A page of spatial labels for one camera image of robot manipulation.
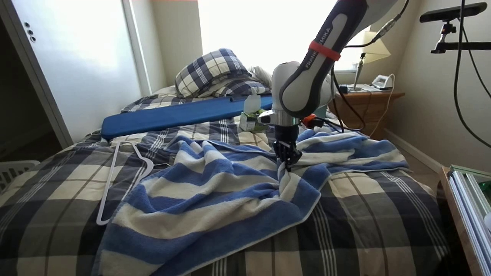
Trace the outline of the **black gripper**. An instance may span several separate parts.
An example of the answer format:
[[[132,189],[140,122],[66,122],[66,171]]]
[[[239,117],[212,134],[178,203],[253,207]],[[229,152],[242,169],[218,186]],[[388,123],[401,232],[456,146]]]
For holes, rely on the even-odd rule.
[[[276,126],[275,128],[275,141],[273,149],[285,171],[292,171],[292,168],[301,160],[302,154],[296,149],[298,138],[296,126]]]

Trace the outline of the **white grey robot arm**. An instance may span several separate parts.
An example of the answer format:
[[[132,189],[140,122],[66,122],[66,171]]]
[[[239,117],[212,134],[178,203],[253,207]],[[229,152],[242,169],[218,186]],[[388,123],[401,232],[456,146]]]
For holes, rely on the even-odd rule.
[[[322,83],[348,42],[381,20],[397,0],[336,0],[299,65],[281,63],[273,71],[272,126],[276,158],[290,168],[302,154],[296,149],[298,123],[333,99]]]

